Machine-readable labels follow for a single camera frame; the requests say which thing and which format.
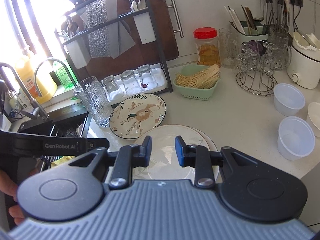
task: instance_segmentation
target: black metal rack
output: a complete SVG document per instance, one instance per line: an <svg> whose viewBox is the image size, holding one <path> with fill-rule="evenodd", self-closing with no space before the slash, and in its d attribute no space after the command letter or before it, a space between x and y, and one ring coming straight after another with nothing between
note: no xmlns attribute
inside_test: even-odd
<svg viewBox="0 0 320 240"><path fill-rule="evenodd" d="M88 1L85 1L83 3L81 3L80 5L76 6L75 8L73 8L72 10L66 12L64 14L65 17L67 16L70 16L71 14L77 12L78 10L84 8L86 5L92 3L92 2L95 2L97 0L88 0ZM150 15L150 20L151 20L151 24L152 24L152 27L153 27L153 31L154 31L154 34L155 34L155 38L156 38L156 43L157 43L157 48L158 48L158 53L159 53L159 58L160 58L160 66L162 68L162 70L164 71L164 74L165 74L165 77L167 79L167 83L168 83L168 87L161 90L161 91L157 91L155 92L154 94L161 94L161 93L164 93L164 92L173 92L172 90L172 84L171 84L171 80L170 80L170 76L169 76L169 71L168 71L168 66L167 66L167 63L166 63L166 60L165 60L165 55L164 55L164 50L163 50L163 46L161 44L161 41L160 41L160 35L159 35L159 31L158 31L158 27L157 27L157 23L156 23L156 20L155 20L155 15L154 15L154 12L151 8L151 3L150 3L150 0L146 0L146 8L145 9L140 9L138 11L134 11L134 12L128 12L126 14L122 14L122 15L119 15L117 18L113 19L113 20L108 20L106 22L104 22L103 24L100 24L100 25L97 25L91 29L88 29L88 30L84 30L84 31L81 31L79 33L77 33L75 36L65 40L64 42L61 42L60 40L60 36L58 34L58 31L57 31L57 28L55 29L55 35L56 35L56 38L61 46L61 49L63 51L63 53L65 54L65 57L66 57L66 60L68 62L68 64L70 65L71 69L74 71L76 77L78 80L81 80L81 78L79 78L78 74L77 74L77 71L76 71L76 66L74 65L70 55L66 52L66 49L65 49L65 45L85 36L85 35L88 35L89 33L92 33L96 30L99 30L101 28L104 28L106 26L109 26L113 23L116 23L116 22L120 22L122 20L125 20L127 18L130 18L130 17L134 17L136 15L140 15L140 14L143 14L143 13L146 13L148 12L149 15Z"/></svg>

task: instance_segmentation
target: wooden cutting board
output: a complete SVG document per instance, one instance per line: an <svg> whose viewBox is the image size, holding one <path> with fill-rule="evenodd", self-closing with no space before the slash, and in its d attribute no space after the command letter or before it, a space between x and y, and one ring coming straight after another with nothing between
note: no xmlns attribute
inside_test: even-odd
<svg viewBox="0 0 320 240"><path fill-rule="evenodd" d="M167 61L176 59L179 51L167 4L165 0L150 0L150 2L155 14L165 58ZM117 0L118 15L130 12L130 7L129 0ZM77 70L82 80L89 76L96 76L99 80L102 80L109 75L118 75L128 69L134 70L144 64L160 63L156 41L142 44L133 18L125 21L130 27L131 37L136 45L115 59L112 57L91 58L86 67Z"/></svg>

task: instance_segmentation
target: faucet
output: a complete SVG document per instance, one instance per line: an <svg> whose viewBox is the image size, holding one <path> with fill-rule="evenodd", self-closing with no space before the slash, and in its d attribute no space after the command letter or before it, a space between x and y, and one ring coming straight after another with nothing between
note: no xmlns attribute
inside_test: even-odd
<svg viewBox="0 0 320 240"><path fill-rule="evenodd" d="M39 102L35 98L33 98L33 96L30 94L30 92L22 82L21 78L19 77L18 73L14 69L14 67L4 62L0 62L0 67L7 67L11 69L22 91L25 93L25 95L30 101L31 106L33 107L33 110L31 113L28 113L26 111L21 111L21 113L34 120L37 119L38 115L41 116L43 120L47 120L49 118L49 114L44 110L44 108L39 104Z"/></svg>
<svg viewBox="0 0 320 240"><path fill-rule="evenodd" d="M37 68L36 68L36 70L35 70L35 73L33 74L33 80L34 80L34 82L35 82L36 91L37 91L39 97L42 97L42 93L41 93L41 91L39 90L36 77L37 77L37 73L38 73L39 68L40 68L40 67L42 66L42 64L43 64L44 62L46 62L46 61L57 61L57 62L59 62L59 63L64 67L64 69L66 70L66 72L67 72L70 80L72 81L73 85L74 85L75 87L77 86L77 84L76 84L76 82L73 80L73 78L72 78L72 76L71 76L71 73L70 73L70 71L68 70L66 64L64 64L61 60L59 60L59 59L57 59L57 58L49 57L49 58L45 59L44 61L42 61L42 62L37 66Z"/></svg>

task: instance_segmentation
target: green basket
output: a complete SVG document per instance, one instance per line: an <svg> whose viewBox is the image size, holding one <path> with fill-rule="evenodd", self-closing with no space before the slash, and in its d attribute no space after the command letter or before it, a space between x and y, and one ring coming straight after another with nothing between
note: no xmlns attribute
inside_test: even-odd
<svg viewBox="0 0 320 240"><path fill-rule="evenodd" d="M208 68L208 66L186 65L181 69L180 73L184 76L191 76L205 68ZM173 84L181 93L181 95L186 98L192 98L192 99L198 99L198 100L209 100L210 96L212 96L214 89L216 88L219 81L220 79L216 82L213 88L209 88L209 89L188 88L188 87L178 86L176 84L176 79L174 79Z"/></svg>

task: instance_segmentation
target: white plate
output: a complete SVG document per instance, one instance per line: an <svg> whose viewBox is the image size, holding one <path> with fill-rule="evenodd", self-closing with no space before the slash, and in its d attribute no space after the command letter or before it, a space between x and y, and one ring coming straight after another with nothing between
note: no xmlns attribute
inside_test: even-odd
<svg viewBox="0 0 320 240"><path fill-rule="evenodd" d="M183 125L163 125L143 134L135 143L141 145L144 138L152 137L152 151L147 168L133 169L133 179L191 179L194 168L179 166L175 151L175 138L181 135L187 145L198 144L209 147L204 137L194 129Z"/></svg>
<svg viewBox="0 0 320 240"><path fill-rule="evenodd" d="M140 94L127 98L112 111L110 129L124 139L137 139L159 126L166 106L163 99L153 94Z"/></svg>
<svg viewBox="0 0 320 240"><path fill-rule="evenodd" d="M212 152L217 152L218 149L216 147L216 145L214 144L214 142L211 140L211 138L209 136L207 136L204 132L201 132L200 130L190 127L193 130L197 131L198 133L201 134L201 136L206 140L207 144L209 145L209 150ZM214 179L217 180L218 175L219 175L219 166L212 166L212 170L213 170L213 174L214 174Z"/></svg>

